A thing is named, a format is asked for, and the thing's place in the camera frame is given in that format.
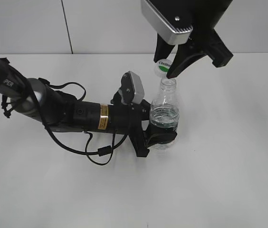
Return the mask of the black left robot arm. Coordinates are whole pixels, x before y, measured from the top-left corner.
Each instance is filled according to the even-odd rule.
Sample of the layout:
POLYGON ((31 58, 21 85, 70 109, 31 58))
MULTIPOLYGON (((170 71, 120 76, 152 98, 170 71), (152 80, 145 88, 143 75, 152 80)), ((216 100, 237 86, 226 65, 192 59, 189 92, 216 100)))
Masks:
POLYGON ((83 97, 62 92, 62 86, 52 85, 43 78, 26 78, 0 58, 1 107, 6 117, 16 111, 41 122, 52 139, 55 133, 111 133, 129 138, 137 157, 146 157, 155 144, 172 142, 174 127, 148 124, 151 105, 144 99, 140 77, 126 72, 110 104, 86 102, 83 97))

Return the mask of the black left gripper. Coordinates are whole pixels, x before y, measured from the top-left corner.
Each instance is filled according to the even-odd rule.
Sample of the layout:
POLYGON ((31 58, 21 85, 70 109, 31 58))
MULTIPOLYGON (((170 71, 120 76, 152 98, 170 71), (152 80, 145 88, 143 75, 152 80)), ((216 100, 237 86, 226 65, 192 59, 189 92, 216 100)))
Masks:
POLYGON ((127 135, 134 147, 137 157, 147 157, 149 147, 156 144, 168 144, 175 140, 177 132, 174 128, 161 128, 148 124, 146 130, 142 128, 142 121, 149 120, 151 104, 145 99, 140 104, 123 104, 121 90, 119 89, 111 104, 117 111, 116 120, 125 123, 127 135))

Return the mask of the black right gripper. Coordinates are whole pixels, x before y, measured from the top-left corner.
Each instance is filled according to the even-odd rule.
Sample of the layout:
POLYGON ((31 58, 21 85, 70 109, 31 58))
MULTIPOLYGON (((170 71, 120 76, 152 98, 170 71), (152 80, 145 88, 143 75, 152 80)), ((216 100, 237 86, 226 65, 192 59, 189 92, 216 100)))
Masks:
MULTIPOLYGON (((209 56, 215 67, 224 67, 233 54, 225 46, 215 26, 230 6, 230 0, 190 0, 188 6, 192 15, 192 44, 178 46, 177 53, 167 73, 167 78, 176 78, 199 59, 209 56)), ((153 61, 167 59, 176 45, 170 45, 157 34, 153 61)))

